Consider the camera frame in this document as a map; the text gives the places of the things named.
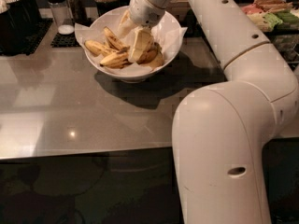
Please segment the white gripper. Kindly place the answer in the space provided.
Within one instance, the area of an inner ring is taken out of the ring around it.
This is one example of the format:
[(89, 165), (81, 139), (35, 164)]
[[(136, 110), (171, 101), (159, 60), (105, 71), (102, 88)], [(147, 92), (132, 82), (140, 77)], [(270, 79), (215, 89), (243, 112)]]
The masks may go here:
[[(117, 30), (119, 38), (125, 38), (129, 33), (136, 28), (136, 25), (156, 26), (162, 17), (165, 10), (156, 7), (149, 0), (130, 0), (129, 10), (123, 13), (120, 24)], [(132, 63), (143, 62), (146, 58), (146, 53), (153, 45), (154, 37), (149, 27), (141, 27), (135, 31), (134, 44), (130, 47), (129, 61)]]

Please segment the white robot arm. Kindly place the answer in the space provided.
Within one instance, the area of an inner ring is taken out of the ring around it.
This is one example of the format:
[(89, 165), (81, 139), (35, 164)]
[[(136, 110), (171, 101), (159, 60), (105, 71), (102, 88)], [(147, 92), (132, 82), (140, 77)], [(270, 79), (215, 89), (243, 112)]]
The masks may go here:
[[(156, 25), (170, 0), (131, 0)], [(271, 224), (263, 146), (298, 110), (298, 81), (234, 0), (188, 0), (226, 79), (179, 104), (172, 147), (184, 224)]]

